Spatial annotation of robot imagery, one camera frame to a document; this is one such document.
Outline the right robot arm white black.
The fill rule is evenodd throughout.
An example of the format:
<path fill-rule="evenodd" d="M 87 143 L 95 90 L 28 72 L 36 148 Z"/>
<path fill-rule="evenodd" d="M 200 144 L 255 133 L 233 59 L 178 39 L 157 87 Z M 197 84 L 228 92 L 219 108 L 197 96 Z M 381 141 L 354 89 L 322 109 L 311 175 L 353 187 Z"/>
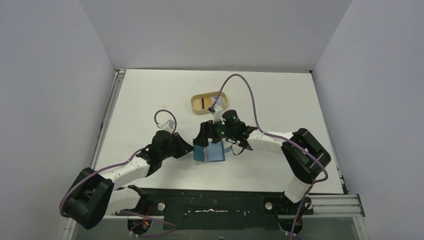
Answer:
<path fill-rule="evenodd" d="M 326 172 L 325 168 L 332 160 L 306 128 L 286 133 L 260 131 L 257 126 L 241 121 L 235 110 L 225 111 L 220 120 L 202 122 L 193 144 L 206 148 L 223 140 L 231 140 L 245 150 L 263 150 L 285 157 L 293 178 L 284 191 L 281 207 L 289 214 L 301 207 L 301 199 L 317 183 L 317 177 Z"/>

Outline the blue leather card holder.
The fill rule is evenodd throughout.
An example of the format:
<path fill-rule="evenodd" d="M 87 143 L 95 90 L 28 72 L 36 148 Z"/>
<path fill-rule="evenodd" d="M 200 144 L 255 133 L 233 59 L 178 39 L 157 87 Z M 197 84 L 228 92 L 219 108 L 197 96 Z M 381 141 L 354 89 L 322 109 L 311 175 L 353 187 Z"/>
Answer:
<path fill-rule="evenodd" d="M 219 143 L 208 143 L 208 146 L 193 145 L 193 159 L 197 162 L 211 163 L 223 162 L 226 160 L 226 153 L 231 151 L 231 146 L 225 147 L 223 141 Z"/>

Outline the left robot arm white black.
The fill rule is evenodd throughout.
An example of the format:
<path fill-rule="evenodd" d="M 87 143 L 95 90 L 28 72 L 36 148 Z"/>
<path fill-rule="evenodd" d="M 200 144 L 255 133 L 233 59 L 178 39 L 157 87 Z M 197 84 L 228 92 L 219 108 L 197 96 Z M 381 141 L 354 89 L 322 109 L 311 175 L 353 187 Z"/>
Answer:
<path fill-rule="evenodd" d="M 194 151 L 177 132 L 158 130 L 151 143 L 136 150 L 128 160 L 93 170 L 84 168 L 59 204 L 59 213 L 89 230 L 104 216 L 122 210 L 136 215 L 147 211 L 148 200 L 131 182 L 151 176 L 168 158 L 179 159 Z"/>

